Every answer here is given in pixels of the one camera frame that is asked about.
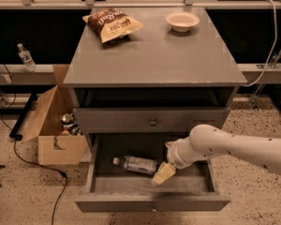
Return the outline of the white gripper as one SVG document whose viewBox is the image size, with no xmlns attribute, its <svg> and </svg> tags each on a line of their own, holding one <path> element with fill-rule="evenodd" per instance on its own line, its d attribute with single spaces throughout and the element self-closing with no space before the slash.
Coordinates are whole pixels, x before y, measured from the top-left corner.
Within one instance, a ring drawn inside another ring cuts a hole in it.
<svg viewBox="0 0 281 225">
<path fill-rule="evenodd" d="M 176 174 L 176 169 L 185 169 L 194 162 L 203 160 L 203 154 L 195 150 L 189 138 L 165 142 L 168 148 L 167 160 L 163 162 L 153 177 L 154 185 L 161 185 Z"/>
</svg>

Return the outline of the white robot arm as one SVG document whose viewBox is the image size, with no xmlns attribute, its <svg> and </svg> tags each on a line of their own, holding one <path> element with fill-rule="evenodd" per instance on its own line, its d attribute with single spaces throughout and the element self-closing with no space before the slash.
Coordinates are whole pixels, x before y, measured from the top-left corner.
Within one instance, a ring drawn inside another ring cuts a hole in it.
<svg viewBox="0 0 281 225">
<path fill-rule="evenodd" d="M 161 185 L 176 174 L 177 170 L 190 167 L 222 155 L 230 155 L 250 164 L 281 175 L 281 139 L 235 135 L 210 125 L 193 127 L 189 136 L 165 142 L 167 162 L 163 162 L 153 178 L 154 185 Z"/>
</svg>

